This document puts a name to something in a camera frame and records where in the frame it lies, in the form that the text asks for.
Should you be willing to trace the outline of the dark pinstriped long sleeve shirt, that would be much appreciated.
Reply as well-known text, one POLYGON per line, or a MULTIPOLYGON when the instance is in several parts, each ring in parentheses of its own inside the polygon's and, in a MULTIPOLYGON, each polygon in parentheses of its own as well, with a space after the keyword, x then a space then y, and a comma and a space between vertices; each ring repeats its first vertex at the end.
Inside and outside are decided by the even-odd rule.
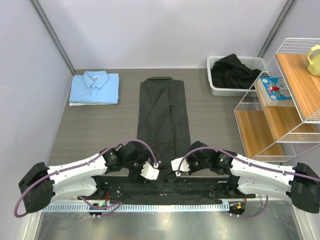
POLYGON ((172 77, 150 77, 140 84, 137 139, 147 143, 159 164, 153 184, 164 185, 171 161, 183 157, 191 139, 185 85, 172 77))

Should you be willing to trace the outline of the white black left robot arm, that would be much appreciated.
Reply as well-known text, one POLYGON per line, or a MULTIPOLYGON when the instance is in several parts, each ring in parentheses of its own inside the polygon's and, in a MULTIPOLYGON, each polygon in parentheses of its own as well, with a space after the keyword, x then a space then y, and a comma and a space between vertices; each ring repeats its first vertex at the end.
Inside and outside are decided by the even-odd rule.
POLYGON ((31 214, 59 200, 90 196, 100 200, 106 195, 107 188, 97 182, 96 177, 122 168, 133 168, 142 179, 155 180, 158 167, 151 147, 138 139, 121 141, 90 157, 67 164, 47 166, 38 162, 18 183, 20 197, 14 207, 14 216, 24 217, 18 213, 21 204, 25 213, 31 214))

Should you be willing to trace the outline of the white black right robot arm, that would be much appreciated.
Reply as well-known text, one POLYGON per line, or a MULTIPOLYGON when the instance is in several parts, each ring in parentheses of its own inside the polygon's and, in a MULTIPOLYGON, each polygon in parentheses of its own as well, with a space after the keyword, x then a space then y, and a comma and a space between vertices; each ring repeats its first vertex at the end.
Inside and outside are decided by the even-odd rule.
POLYGON ((262 195, 290 200, 308 213, 320 212, 320 178, 302 162, 295 166, 276 165, 253 160, 232 151, 209 147, 200 141, 183 157, 171 161, 177 177, 182 172, 193 173, 209 169, 218 175, 228 175, 226 193, 233 198, 262 195))

